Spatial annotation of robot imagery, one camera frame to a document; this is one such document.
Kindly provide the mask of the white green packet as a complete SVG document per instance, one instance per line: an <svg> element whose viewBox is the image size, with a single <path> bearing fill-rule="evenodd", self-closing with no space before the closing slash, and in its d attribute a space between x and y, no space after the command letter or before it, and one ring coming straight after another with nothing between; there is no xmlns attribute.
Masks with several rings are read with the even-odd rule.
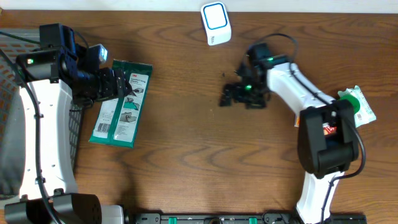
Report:
<svg viewBox="0 0 398 224"><path fill-rule="evenodd" d="M132 148L153 66L115 60L113 68L122 70L132 92L124 98L102 102L89 142Z"/></svg>

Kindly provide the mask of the red orange stick packet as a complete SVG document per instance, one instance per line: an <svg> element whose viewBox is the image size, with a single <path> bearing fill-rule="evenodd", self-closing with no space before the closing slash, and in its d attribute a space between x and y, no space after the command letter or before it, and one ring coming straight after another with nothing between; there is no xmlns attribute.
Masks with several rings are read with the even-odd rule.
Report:
<svg viewBox="0 0 398 224"><path fill-rule="evenodd" d="M323 124L323 133L325 136L336 133L336 127L330 126L328 123Z"/></svg>

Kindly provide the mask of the light green tissue packet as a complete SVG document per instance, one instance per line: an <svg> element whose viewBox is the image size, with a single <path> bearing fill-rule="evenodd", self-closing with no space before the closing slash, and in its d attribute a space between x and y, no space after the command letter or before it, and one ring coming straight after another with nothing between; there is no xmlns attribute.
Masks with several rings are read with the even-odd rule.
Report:
<svg viewBox="0 0 398 224"><path fill-rule="evenodd" d="M357 128L377 119L359 86L356 85L354 88L347 88L345 91L338 91L339 97L343 95L353 95L360 102L360 111L354 114L354 122Z"/></svg>

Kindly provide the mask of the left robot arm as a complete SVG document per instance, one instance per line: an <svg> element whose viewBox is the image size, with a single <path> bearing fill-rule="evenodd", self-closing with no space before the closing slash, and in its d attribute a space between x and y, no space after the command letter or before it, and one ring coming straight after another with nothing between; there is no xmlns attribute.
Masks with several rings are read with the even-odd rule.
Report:
<svg viewBox="0 0 398 224"><path fill-rule="evenodd" d="M24 109L25 163L19 201L4 207L7 223L127 223L120 205L81 194L70 156L69 120L96 102L124 98L132 88L120 69L104 66L106 49L75 41L55 23L39 28L39 48L10 63Z"/></svg>

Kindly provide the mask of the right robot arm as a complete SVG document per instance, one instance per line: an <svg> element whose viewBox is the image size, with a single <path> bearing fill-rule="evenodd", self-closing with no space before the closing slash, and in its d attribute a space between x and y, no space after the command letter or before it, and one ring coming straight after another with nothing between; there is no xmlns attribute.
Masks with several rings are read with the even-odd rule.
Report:
<svg viewBox="0 0 398 224"><path fill-rule="evenodd" d="M297 153L305 171L295 221L331 221L330 205L337 183L356 177L364 169L361 161L355 172L347 172L352 162L366 158L354 123L354 106L319 90L292 57L273 54L265 43L247 49L236 74L240 80L223 87L219 106L242 103L247 109L263 109L270 93L285 102L299 119Z"/></svg>

